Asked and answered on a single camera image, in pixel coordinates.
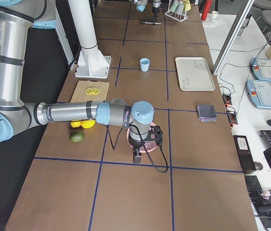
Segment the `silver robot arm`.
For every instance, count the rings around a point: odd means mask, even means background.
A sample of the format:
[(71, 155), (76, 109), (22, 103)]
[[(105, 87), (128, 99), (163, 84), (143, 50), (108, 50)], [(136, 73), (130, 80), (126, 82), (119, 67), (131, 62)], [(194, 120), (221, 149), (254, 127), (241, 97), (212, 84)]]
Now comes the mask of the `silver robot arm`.
[(128, 141), (135, 148), (160, 140), (160, 128), (151, 125), (154, 109), (146, 101), (132, 106), (120, 99), (55, 104), (21, 101), (27, 31), (55, 26), (53, 0), (0, 0), (0, 142), (39, 125), (83, 120), (129, 129)]
[[(148, 0), (130, 0), (130, 2), (136, 6), (136, 10), (143, 12), (147, 6)], [(158, 22), (158, 15), (161, 9), (161, 0), (152, 0), (152, 13), (153, 17), (151, 20), (142, 20), (141, 24), (147, 25), (161, 25), (161, 22)]]

